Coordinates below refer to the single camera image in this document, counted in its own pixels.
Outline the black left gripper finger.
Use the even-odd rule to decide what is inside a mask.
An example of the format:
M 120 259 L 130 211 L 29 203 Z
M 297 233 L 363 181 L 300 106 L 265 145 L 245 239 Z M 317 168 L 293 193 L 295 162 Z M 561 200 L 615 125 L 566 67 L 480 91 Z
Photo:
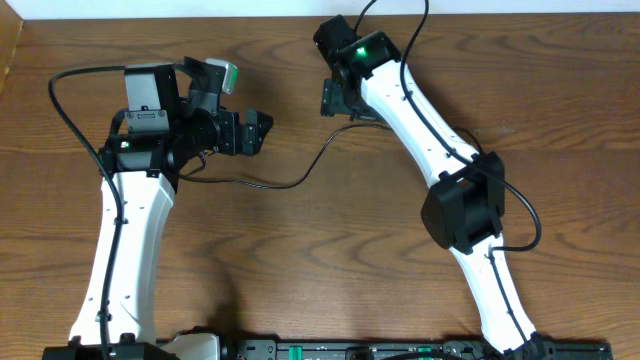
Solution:
M 262 125 L 246 125 L 242 132 L 242 153 L 258 154 L 263 144 Z
M 249 108 L 246 112 L 246 130 L 249 138 L 264 138 L 273 126 L 273 117 Z

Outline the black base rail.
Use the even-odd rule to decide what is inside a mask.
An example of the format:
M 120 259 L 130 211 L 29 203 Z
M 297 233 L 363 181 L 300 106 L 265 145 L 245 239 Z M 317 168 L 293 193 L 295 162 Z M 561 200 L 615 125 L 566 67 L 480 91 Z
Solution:
M 500 352 L 484 340 L 440 342 L 285 341 L 277 337 L 224 337 L 196 327 L 159 344 L 179 359 L 387 360 L 387 359 L 543 359 L 613 360 L 607 343 L 556 342 L 534 335 L 516 350 Z

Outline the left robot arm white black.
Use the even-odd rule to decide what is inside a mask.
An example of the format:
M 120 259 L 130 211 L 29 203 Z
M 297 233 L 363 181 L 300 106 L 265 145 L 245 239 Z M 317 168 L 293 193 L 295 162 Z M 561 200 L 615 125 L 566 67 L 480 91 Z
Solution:
M 69 342 L 46 359 L 232 359 L 233 344 L 202 329 L 157 341 L 154 289 L 164 227 L 182 168 L 210 154 L 257 154 L 273 125 L 223 108 L 238 69 L 228 61 L 123 66 L 128 105 L 91 157 L 102 173 L 102 219 L 91 278 Z

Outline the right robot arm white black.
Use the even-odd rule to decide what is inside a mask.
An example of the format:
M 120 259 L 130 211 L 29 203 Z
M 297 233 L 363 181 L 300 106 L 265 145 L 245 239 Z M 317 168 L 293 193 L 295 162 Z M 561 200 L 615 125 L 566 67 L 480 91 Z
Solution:
M 527 210 L 533 207 L 506 182 L 502 160 L 468 144 L 444 121 L 415 83 L 409 53 L 385 33 L 361 37 L 336 15 L 319 26 L 313 41 L 331 70 L 322 115 L 381 120 L 407 149 L 428 187 L 421 219 L 460 265 L 496 357 L 545 358 L 510 275 L 505 255 L 511 249 L 501 223 L 507 193 Z

